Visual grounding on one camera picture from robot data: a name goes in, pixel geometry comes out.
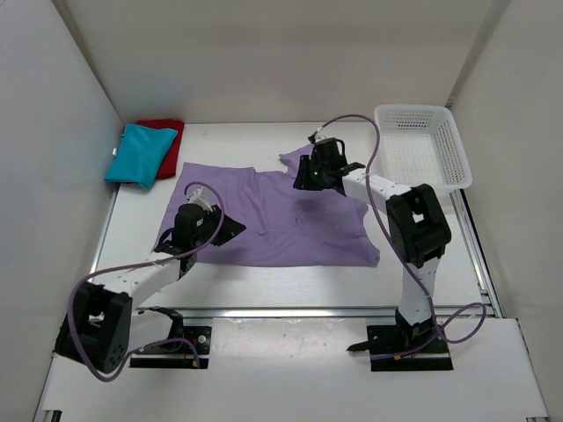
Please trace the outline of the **red t shirt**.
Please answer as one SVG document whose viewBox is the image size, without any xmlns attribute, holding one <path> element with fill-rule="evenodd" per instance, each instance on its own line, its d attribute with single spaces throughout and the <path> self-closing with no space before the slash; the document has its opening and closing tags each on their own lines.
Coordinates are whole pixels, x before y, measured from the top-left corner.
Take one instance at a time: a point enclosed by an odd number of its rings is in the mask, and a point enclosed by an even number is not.
<svg viewBox="0 0 563 422">
<path fill-rule="evenodd" d="M 156 180 L 173 178 L 176 175 L 177 162 L 179 157 L 179 149 L 185 128 L 182 120 L 161 119 L 161 120 L 138 120 L 137 125 L 149 127 L 153 129 L 170 128 L 177 131 L 171 147 L 169 148 L 163 162 L 156 175 Z"/>
</svg>

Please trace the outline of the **lavender t shirt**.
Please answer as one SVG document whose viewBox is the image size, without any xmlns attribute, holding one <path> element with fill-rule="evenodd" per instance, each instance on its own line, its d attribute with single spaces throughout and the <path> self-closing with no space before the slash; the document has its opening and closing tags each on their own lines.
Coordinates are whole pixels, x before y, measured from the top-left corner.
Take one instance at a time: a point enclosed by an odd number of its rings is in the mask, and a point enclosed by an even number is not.
<svg viewBox="0 0 563 422">
<path fill-rule="evenodd" d="M 159 232 L 173 225 L 185 191 L 196 182 L 215 188 L 226 214 L 246 226 L 223 246 L 199 252 L 206 264 L 254 267 L 375 267 L 380 251 L 364 228 L 367 205 L 334 190 L 301 191 L 293 186 L 299 158 L 311 146 L 282 154 L 286 171 L 256 171 L 186 163 L 165 210 Z"/>
</svg>

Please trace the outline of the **teal t shirt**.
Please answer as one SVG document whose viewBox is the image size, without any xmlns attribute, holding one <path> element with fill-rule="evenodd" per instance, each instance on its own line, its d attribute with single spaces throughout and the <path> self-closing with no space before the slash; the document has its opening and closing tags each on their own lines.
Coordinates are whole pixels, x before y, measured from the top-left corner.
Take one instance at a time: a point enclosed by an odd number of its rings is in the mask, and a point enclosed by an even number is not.
<svg viewBox="0 0 563 422">
<path fill-rule="evenodd" d="M 126 124 L 115 158 L 104 180 L 150 190 L 178 131 Z"/>
</svg>

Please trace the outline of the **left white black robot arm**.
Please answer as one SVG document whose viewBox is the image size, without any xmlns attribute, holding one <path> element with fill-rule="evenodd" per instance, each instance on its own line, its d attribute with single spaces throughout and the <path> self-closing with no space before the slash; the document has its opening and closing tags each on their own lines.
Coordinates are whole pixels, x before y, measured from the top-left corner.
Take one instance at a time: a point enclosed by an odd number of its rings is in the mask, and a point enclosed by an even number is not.
<svg viewBox="0 0 563 422">
<path fill-rule="evenodd" d="M 119 267 L 114 283 L 94 284 L 86 279 L 75 286 L 55 353 L 87 366 L 103 382 L 116 378 L 132 354 L 152 347 L 190 351 L 198 367 L 199 355 L 193 341 L 185 337 L 182 315 L 162 306 L 141 306 L 184 277 L 196 263 L 198 251 L 226 244 L 245 229 L 217 205 L 180 206 L 151 258 L 141 265 Z"/>
</svg>

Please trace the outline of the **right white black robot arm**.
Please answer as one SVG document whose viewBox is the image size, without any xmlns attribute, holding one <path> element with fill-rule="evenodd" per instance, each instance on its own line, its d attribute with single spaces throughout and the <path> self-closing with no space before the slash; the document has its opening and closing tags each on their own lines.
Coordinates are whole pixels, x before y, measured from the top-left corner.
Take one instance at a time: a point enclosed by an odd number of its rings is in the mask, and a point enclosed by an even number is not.
<svg viewBox="0 0 563 422">
<path fill-rule="evenodd" d="M 403 266 L 402 293 L 396 311 L 395 340 L 413 352 L 436 330 L 433 296 L 435 276 L 447 244 L 450 226 L 432 186 L 406 186 L 350 163 L 345 143 L 337 138 L 317 141 L 299 158 L 295 189 L 334 190 L 369 204 L 375 217 L 385 215 L 382 231 Z"/>
</svg>

